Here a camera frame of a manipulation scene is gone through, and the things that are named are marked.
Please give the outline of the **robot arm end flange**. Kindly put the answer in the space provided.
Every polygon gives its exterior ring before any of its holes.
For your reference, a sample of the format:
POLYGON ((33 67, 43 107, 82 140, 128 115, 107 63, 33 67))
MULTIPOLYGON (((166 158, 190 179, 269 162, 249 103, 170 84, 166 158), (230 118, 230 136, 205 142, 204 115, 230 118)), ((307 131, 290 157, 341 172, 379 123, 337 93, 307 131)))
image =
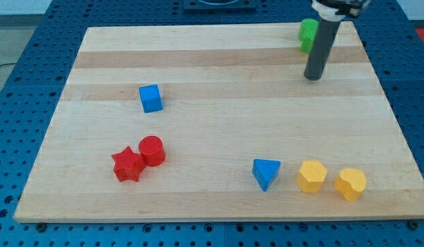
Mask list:
POLYGON ((370 2, 371 0, 312 0, 311 7, 322 19, 339 22, 345 17, 356 19, 370 2))

